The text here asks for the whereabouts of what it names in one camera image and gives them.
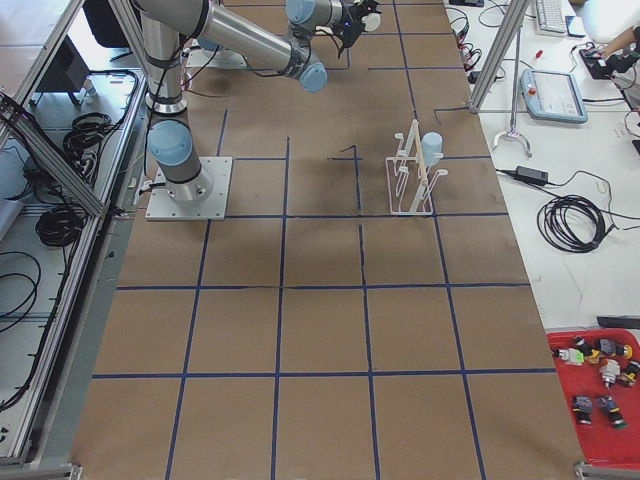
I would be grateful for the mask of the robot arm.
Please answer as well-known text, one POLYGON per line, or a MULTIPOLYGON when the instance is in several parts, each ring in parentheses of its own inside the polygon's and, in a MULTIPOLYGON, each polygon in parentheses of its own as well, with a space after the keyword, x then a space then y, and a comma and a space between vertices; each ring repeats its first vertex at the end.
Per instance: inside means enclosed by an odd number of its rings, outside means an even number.
POLYGON ((216 50, 222 49, 222 46, 216 43, 215 41, 209 40, 204 37, 199 37, 197 39, 198 45, 205 51, 214 52, 216 50))
POLYGON ((215 180, 195 151, 183 90, 184 69, 194 54, 199 68, 270 69, 276 77, 300 82, 311 93, 328 81, 311 42, 330 37, 339 51, 363 33, 379 28, 375 1, 288 1, 288 29, 279 37, 232 12, 220 1, 137 1, 141 14, 150 92, 147 103, 159 115, 148 135, 148 152, 162 175, 160 186, 178 204, 196 205, 209 197, 215 180))

